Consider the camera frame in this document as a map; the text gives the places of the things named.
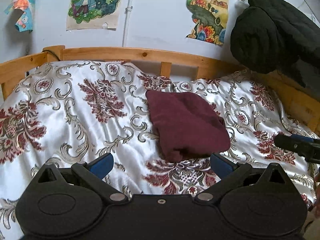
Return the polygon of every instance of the black cable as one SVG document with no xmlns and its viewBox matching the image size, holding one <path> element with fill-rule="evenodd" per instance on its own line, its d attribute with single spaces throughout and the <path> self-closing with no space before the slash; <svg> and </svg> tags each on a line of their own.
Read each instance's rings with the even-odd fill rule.
<svg viewBox="0 0 320 240">
<path fill-rule="evenodd" d="M 49 52 L 49 53 L 51 53 L 53 56 L 55 56 L 58 61 L 61 61 L 61 59 L 59 59 L 59 57 L 57 56 L 57 54 L 55 54 L 52 50 L 44 49 L 42 52 Z"/>
</svg>

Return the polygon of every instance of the person's hand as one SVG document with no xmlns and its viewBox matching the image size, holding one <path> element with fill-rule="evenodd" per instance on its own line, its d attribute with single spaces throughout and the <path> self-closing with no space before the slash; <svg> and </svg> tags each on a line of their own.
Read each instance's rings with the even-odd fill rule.
<svg viewBox="0 0 320 240">
<path fill-rule="evenodd" d="M 320 172 L 318 172 L 318 174 L 315 177 L 315 181 L 316 182 L 320 182 Z M 317 201 L 315 203 L 315 215 L 316 218 L 320 218 L 320 185 L 316 188 L 316 196 L 317 196 Z"/>
</svg>

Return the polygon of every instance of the pipe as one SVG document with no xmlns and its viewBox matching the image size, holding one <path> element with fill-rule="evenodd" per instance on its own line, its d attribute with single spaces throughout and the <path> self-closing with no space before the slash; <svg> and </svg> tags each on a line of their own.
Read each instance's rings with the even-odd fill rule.
<svg viewBox="0 0 320 240">
<path fill-rule="evenodd" d="M 123 33 L 122 47 L 126 47 L 127 46 L 130 14 L 131 14 L 131 11 L 133 9 L 132 1 L 133 0 L 128 0 L 128 6 L 125 9 L 126 10 L 126 16 L 125 16 L 125 22 L 124 22 L 124 33 Z"/>
</svg>

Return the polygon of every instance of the orange dress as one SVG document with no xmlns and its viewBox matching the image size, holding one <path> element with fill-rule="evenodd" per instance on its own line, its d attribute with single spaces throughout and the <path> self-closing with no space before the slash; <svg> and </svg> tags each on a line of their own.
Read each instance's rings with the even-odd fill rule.
<svg viewBox="0 0 320 240">
<path fill-rule="evenodd" d="M 20 9 L 20 10 L 26 10 L 29 7 L 29 1 L 28 0 L 17 0 L 13 4 L 14 9 Z"/>
</svg>

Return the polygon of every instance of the bed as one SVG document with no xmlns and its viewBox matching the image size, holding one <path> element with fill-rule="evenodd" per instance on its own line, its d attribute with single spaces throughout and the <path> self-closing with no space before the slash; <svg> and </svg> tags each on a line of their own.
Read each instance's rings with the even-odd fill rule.
<svg viewBox="0 0 320 240">
<path fill-rule="evenodd" d="M 149 76 L 130 61 L 161 62 Z M 197 67 L 194 81 L 172 82 L 173 64 Z M 25 72 L 40 66 L 25 78 Z M 258 78 L 263 84 L 254 81 Z M 225 119 L 233 162 L 278 162 L 306 205 L 316 200 L 317 165 L 273 143 L 279 133 L 318 138 L 320 103 L 281 75 L 256 75 L 219 60 L 152 49 L 44 48 L 0 64 L 0 239 L 19 239 L 15 205 L 46 162 L 70 167 L 111 152 L 104 178 L 126 194 L 196 195 L 220 179 L 209 158 L 168 163 L 148 113 L 147 90 L 192 92 Z"/>
</svg>

